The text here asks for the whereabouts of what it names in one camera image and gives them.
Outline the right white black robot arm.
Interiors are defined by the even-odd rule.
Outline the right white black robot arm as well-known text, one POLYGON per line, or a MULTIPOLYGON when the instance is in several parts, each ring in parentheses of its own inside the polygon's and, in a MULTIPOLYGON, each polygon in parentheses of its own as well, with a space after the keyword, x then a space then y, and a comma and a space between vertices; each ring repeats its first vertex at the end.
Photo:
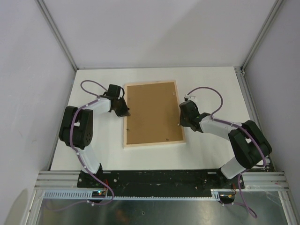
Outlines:
POLYGON ((233 178, 256 166, 272 152, 272 147, 260 128, 252 120, 233 123, 213 118, 209 113, 199 113, 196 104, 187 100, 179 105, 180 125, 194 132, 216 135, 230 142, 234 157, 220 168, 216 182, 221 188, 233 183, 233 178))

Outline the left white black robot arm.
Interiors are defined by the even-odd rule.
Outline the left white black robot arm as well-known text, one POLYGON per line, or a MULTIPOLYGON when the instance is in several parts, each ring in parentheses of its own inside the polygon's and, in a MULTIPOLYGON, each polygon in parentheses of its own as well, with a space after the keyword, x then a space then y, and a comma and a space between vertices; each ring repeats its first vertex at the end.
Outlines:
POLYGON ((114 111, 118 117, 130 115, 124 99, 125 91, 121 86, 110 84, 108 90, 96 99, 81 106, 67 106, 64 111, 59 131, 59 139, 72 148, 82 164, 82 170, 89 173, 87 182, 97 188, 104 178, 100 162, 96 159, 91 145, 93 138, 93 120, 95 116, 114 111))

